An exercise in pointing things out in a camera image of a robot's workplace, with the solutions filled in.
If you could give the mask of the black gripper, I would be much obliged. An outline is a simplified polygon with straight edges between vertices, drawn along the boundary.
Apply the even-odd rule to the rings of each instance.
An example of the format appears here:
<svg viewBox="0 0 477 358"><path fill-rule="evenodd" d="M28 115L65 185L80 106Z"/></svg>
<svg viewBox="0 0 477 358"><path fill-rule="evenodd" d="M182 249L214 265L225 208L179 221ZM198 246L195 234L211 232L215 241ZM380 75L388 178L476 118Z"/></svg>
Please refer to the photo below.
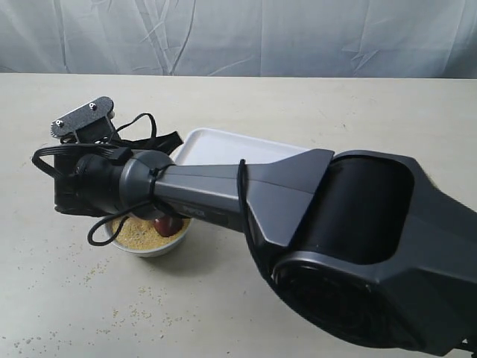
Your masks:
<svg viewBox="0 0 477 358"><path fill-rule="evenodd" d="M60 178L54 180L55 210L70 216L100 216L101 211L86 203L79 196L77 188L78 161L86 153L56 154L54 168L60 173Z"/></svg>

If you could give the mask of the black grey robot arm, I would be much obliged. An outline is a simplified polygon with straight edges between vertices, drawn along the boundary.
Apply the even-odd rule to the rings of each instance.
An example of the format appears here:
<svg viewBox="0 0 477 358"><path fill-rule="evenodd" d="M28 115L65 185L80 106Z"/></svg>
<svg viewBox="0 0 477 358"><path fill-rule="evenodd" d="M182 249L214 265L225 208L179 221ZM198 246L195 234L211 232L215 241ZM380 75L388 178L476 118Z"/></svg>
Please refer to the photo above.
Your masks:
<svg viewBox="0 0 477 358"><path fill-rule="evenodd" d="M180 166L158 151L67 145L54 166L60 213L166 214L242 232L279 298L341 340L476 351L476 213L413 158L314 149Z"/></svg>

